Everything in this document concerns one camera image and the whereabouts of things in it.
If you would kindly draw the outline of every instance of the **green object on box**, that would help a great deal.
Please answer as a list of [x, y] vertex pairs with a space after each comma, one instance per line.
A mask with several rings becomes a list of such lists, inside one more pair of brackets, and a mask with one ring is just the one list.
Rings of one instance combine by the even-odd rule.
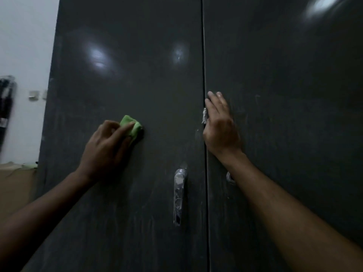
[[131, 116], [125, 115], [120, 122], [120, 126], [122, 127], [130, 122], [135, 122], [134, 128], [129, 132], [129, 136], [131, 137], [131, 142], [130, 142], [131, 144], [137, 138], [137, 135], [142, 129], [142, 125], [140, 124], [139, 121], [133, 119]]

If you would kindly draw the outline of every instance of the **cabinet door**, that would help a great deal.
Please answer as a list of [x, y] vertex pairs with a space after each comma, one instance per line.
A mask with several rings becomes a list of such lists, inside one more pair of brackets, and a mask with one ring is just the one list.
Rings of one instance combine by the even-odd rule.
[[[203, 0], [206, 91], [250, 160], [363, 246], [363, 0]], [[288, 270], [208, 155], [211, 271]]]
[[201, 24], [200, 0], [60, 0], [38, 195], [77, 168], [105, 119], [129, 114], [145, 132], [125, 169], [81, 198], [30, 271], [206, 271]]

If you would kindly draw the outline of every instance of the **hand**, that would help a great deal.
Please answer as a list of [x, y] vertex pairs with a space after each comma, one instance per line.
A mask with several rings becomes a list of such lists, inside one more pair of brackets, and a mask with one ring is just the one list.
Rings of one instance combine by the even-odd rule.
[[106, 120], [88, 141], [76, 172], [91, 181], [110, 173], [120, 164], [130, 145], [131, 137], [125, 136], [134, 124], [131, 122], [120, 127], [119, 123]]
[[215, 96], [208, 92], [208, 96], [211, 99], [206, 99], [209, 118], [203, 137], [207, 149], [223, 162], [229, 155], [241, 151], [241, 139], [222, 93], [217, 92]]

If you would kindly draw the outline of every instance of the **forearm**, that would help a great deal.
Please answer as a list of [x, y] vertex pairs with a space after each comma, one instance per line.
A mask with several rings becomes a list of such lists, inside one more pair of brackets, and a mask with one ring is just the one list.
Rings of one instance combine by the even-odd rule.
[[20, 271], [89, 187], [86, 177], [71, 173], [51, 191], [13, 214], [0, 228], [0, 270]]
[[261, 173], [242, 152], [222, 162], [293, 269], [363, 270], [358, 246]]

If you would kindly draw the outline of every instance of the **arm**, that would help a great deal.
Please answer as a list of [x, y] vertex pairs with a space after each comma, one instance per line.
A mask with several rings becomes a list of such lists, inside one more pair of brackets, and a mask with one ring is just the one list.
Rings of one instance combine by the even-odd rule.
[[80, 197], [121, 162], [133, 125], [105, 121], [87, 143], [78, 169], [7, 219], [0, 228], [1, 271], [20, 271]]
[[241, 151], [222, 94], [208, 93], [208, 150], [231, 173], [284, 259], [296, 271], [363, 271], [363, 251], [261, 173]]

